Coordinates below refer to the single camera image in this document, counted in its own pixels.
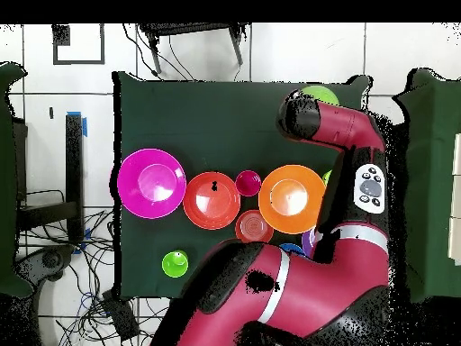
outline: green cloth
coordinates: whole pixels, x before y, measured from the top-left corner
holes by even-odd
[[[408,112],[409,182],[404,200],[407,283],[412,302],[461,296],[461,267],[447,255],[455,135],[461,132],[461,82],[418,69],[411,88],[395,97]]]
[[[17,252],[16,236],[16,154],[14,150],[13,117],[8,100],[8,90],[24,77],[24,70],[13,62],[0,63],[0,293],[27,297],[32,286],[14,273],[14,258]]]
[[[123,72],[122,159],[136,150],[157,148],[172,154],[190,181],[205,171],[235,178],[244,169],[264,179],[287,164],[312,168],[320,176],[332,169],[337,151],[289,141],[276,129],[280,104],[303,84],[139,81]],[[325,85],[345,107],[360,109],[369,86],[366,76],[348,84]],[[240,214],[258,208],[258,196],[242,197]],[[178,297],[205,253],[235,237],[235,221],[215,231],[195,226],[180,205],[157,220],[122,209],[122,296]],[[275,232],[271,243],[301,244],[301,235]],[[163,257],[184,250],[189,269],[181,278],[162,270]]]

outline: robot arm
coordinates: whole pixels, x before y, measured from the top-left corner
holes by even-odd
[[[376,290],[384,295],[385,157],[373,119],[289,96],[277,124],[288,138],[340,150],[317,224],[315,262],[264,243],[221,244],[184,298],[172,303],[150,346],[236,346],[243,325],[254,321],[302,338],[319,337],[341,326],[357,301]]]

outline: white tile floor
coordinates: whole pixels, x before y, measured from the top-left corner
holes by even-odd
[[[134,24],[127,33],[138,41],[146,63],[154,68],[152,56],[136,34]],[[60,59],[98,59],[98,25],[70,25],[70,47],[59,47]],[[403,122],[403,114],[391,96],[403,91],[412,68],[430,67],[441,76],[461,76],[461,38],[459,24],[432,23],[254,23],[250,41],[242,37],[243,65],[237,80],[344,82],[351,76],[366,73],[374,79],[368,107],[387,115],[394,123]],[[27,146],[28,191],[57,188],[65,191],[64,115],[80,111],[87,118],[88,136],[84,138],[85,213],[110,210],[113,200],[108,180],[113,164],[113,83],[111,72],[124,70],[145,79],[154,79],[141,61],[140,53],[129,41],[121,24],[106,24],[105,65],[53,66],[50,25],[0,25],[0,62],[15,61],[28,72],[10,91],[9,100],[17,116],[29,125]],[[171,37],[177,58],[196,79],[232,81],[239,65],[227,30],[198,32]],[[169,39],[160,38],[159,53],[184,70],[170,49]],[[181,79],[168,63],[160,59],[161,76]],[[50,107],[54,117],[50,119]],[[59,195],[36,195],[29,204],[58,202]],[[88,228],[94,221],[89,221]],[[105,225],[95,235],[110,239]],[[32,237],[28,245],[39,245]],[[92,255],[95,249],[88,247]],[[113,262],[106,252],[103,261]],[[72,267],[80,285],[88,290],[87,265],[82,255],[73,255]],[[99,265],[97,273],[102,290],[113,285],[113,266]],[[74,322],[81,295],[77,279],[67,268],[56,283],[46,283],[41,295],[40,326],[44,346],[58,346],[62,329]],[[166,298],[134,301],[134,312],[143,334],[133,339],[134,346],[148,346],[160,319],[168,307]],[[107,334],[113,327],[105,327]],[[82,346],[102,346],[85,342]],[[119,339],[107,346],[121,346]],[[126,341],[123,346],[131,346]]]

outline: magenta bowl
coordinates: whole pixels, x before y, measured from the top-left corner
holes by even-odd
[[[261,188],[261,178],[255,171],[246,169],[237,175],[235,187],[242,196],[254,196]]]
[[[128,211],[158,219],[171,214],[183,201],[185,172],[175,157],[163,150],[138,150],[123,161],[117,188]]]

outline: lime green bowl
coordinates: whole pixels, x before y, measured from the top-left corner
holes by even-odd
[[[323,175],[323,177],[321,177],[321,180],[323,180],[323,183],[325,183],[325,186],[328,185],[328,180],[330,179],[330,174],[331,174],[331,170],[327,173],[325,173]]]
[[[327,104],[339,106],[339,100],[336,95],[325,86],[310,85],[301,90],[305,95],[318,99]]]
[[[183,250],[173,250],[162,260],[162,269],[171,278],[180,278],[187,272],[189,262]]]

